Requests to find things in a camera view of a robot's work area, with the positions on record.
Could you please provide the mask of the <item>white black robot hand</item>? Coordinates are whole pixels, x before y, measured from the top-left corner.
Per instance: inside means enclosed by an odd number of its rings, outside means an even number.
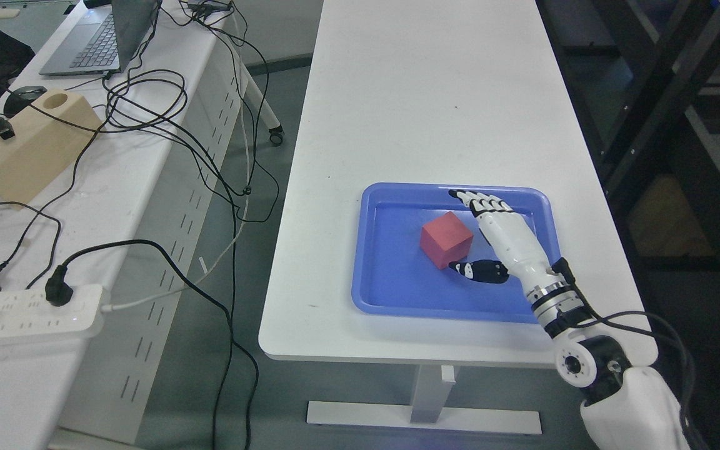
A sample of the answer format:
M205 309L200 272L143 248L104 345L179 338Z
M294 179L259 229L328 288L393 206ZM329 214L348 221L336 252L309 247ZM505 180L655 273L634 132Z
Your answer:
M525 219L500 197L470 190L450 190L477 220L477 225L508 273L522 285L531 301L531 291L549 293L551 287L565 286L566 280L551 269L548 255Z

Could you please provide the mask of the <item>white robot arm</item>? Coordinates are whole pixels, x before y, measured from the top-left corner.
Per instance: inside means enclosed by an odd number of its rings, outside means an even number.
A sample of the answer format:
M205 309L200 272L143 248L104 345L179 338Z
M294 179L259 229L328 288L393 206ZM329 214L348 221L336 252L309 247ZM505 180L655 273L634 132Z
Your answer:
M583 295L565 281L526 294L532 313L552 339L563 381L582 391L579 412L600 449L691 449L682 407L652 367L634 364L605 332Z

